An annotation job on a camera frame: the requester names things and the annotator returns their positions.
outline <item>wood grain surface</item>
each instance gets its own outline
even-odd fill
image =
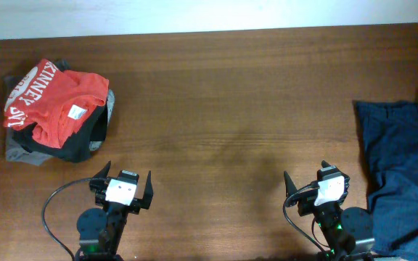
[[[41,58],[110,80],[107,140],[87,162],[4,160],[1,77]],[[283,217],[283,170],[303,186],[327,160],[351,177],[343,207],[366,207],[353,101],[402,99],[418,100],[418,24],[0,41],[0,260],[69,260],[44,231],[41,207],[108,160],[112,175],[142,175],[137,195],[152,171],[155,197],[128,218],[125,260],[314,254]],[[79,185],[46,211],[73,251],[90,207],[94,195]],[[289,213],[310,233],[311,216]]]

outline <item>pile of clothes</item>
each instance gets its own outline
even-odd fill
[[[115,97],[101,75],[42,59],[25,77],[5,77],[4,85],[7,161],[82,162],[106,139]]]
[[[359,102],[357,111],[379,187],[368,197],[374,251],[418,260],[418,104]]]

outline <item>dark blue fabric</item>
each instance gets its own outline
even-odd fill
[[[371,178],[374,251],[418,260],[418,104],[356,104]]]

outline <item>red cloth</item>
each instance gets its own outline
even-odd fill
[[[97,106],[104,106],[109,80],[95,73],[59,71],[42,59],[15,87],[4,107],[4,126],[22,130],[37,123],[33,140],[61,148]]]

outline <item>white wall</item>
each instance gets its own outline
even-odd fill
[[[418,0],[0,0],[0,39],[418,22]]]

